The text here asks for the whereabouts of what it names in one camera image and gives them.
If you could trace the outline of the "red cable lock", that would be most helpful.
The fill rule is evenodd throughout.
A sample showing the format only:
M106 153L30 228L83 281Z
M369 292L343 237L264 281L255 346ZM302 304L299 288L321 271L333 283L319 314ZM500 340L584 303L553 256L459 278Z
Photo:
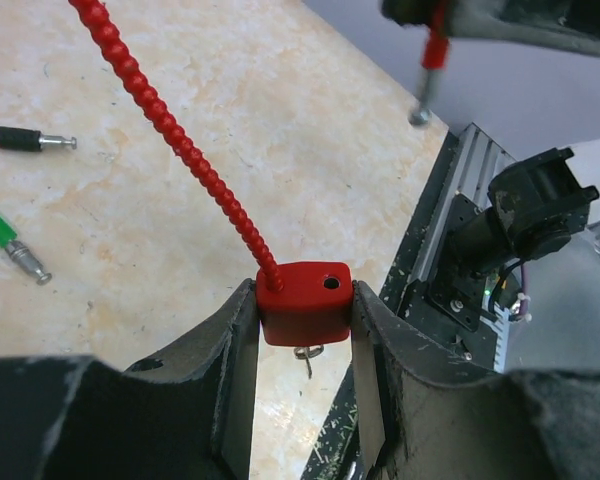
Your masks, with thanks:
M77 149L77 139L60 135L47 135L39 130L0 126L0 149L41 152L51 147Z

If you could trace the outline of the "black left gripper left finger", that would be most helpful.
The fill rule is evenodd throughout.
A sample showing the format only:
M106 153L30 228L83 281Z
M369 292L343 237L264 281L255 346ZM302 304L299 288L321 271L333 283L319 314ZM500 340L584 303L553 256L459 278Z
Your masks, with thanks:
M118 370L0 358L0 479L245 479L258 359L254 284Z

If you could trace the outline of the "red cable padlock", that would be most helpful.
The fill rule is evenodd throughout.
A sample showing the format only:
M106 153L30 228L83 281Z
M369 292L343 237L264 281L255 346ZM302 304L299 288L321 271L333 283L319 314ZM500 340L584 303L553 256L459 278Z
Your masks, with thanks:
M256 260L268 343L349 334L354 278L378 286L446 127L301 1L78 1L98 54L143 114L91 183L127 245L160 248L179 302Z

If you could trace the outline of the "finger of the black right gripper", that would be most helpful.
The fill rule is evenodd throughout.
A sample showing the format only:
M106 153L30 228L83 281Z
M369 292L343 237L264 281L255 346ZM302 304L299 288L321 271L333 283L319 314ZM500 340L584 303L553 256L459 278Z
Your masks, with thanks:
M384 0L382 15L443 38L508 42L600 58L600 0Z

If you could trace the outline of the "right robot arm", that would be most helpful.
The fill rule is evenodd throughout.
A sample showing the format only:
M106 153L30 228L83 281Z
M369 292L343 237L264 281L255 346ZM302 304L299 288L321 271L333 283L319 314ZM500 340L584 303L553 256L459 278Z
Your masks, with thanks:
M382 15L429 29L418 105L409 121L423 127L453 38L495 40L600 57L600 1L384 1ZM550 149L506 168L489 184L490 207L452 231L452 263L474 275L508 261L522 264L560 250L585 228L600 197L567 162L570 148Z

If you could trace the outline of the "small silver key pair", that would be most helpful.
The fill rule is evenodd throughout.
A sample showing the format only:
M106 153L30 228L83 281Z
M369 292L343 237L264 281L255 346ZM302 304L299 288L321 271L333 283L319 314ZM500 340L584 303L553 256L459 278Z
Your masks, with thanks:
M324 352L324 346L318 345L315 347L295 347L293 349L294 357L297 360L302 361L307 369L308 379L311 380L313 377L313 369L311 360L315 357L320 356Z

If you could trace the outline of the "green cable lock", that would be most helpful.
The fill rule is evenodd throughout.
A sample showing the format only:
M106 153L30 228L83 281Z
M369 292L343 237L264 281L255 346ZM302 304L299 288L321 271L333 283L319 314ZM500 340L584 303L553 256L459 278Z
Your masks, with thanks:
M29 247L18 239L17 232L0 216L0 249L27 276L40 286L48 284L52 274L38 260Z

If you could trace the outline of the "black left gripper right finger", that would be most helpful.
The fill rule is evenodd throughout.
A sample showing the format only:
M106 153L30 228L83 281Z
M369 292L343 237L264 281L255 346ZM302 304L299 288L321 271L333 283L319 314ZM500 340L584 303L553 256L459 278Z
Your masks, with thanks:
M600 371L471 363L353 286L351 346L369 479L600 479Z

